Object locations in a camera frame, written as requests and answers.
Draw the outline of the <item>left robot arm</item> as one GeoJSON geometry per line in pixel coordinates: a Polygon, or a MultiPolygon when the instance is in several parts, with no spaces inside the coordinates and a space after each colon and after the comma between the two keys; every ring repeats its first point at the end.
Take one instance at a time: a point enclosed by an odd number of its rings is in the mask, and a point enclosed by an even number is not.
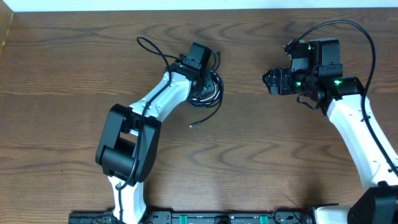
{"type": "Polygon", "coordinates": [[[139,101],[109,111],[95,162],[113,187],[117,223],[139,223],[145,212],[144,181],[153,168],[163,121],[184,101],[208,106],[221,98],[216,74],[221,53],[194,42],[188,55],[167,63],[161,81],[139,101]]]}

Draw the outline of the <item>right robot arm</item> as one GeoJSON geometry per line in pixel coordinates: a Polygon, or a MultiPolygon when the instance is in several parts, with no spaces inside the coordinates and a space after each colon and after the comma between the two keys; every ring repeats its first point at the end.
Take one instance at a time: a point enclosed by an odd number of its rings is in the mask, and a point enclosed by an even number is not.
{"type": "Polygon", "coordinates": [[[378,125],[357,77],[343,75],[338,39],[301,40],[290,67],[262,77],[272,95],[307,96],[343,138],[360,176],[363,195],[350,208],[312,207],[302,223],[397,223],[397,154],[378,125]]]}

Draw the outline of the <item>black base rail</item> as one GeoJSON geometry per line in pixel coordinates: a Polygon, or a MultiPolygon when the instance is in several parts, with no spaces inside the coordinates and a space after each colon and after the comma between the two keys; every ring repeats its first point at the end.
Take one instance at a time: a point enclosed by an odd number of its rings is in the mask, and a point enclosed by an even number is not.
{"type": "MultiPolygon", "coordinates": [[[[68,224],[119,223],[111,212],[70,213],[68,224]]],[[[311,224],[311,215],[287,209],[267,213],[175,213],[147,212],[139,223],[143,224],[311,224]]]]}

